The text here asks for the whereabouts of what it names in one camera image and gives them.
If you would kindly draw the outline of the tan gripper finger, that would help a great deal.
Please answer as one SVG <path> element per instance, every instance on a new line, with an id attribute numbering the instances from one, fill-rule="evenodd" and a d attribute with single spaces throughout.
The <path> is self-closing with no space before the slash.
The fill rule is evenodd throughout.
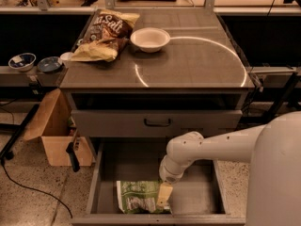
<path id="1" fill-rule="evenodd" d="M 168 206 L 168 200 L 171 196 L 173 186 L 169 183 L 161 183 L 158 190 L 157 205 L 161 208 Z"/>

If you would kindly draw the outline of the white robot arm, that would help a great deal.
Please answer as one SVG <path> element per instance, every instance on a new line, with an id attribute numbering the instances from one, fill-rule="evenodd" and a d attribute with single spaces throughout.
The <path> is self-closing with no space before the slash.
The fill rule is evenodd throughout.
<path id="1" fill-rule="evenodd" d="M 246 226 L 301 226 L 301 112 L 214 137 L 193 131 L 166 145 L 160 178 L 179 182 L 200 159 L 250 165 Z"/>

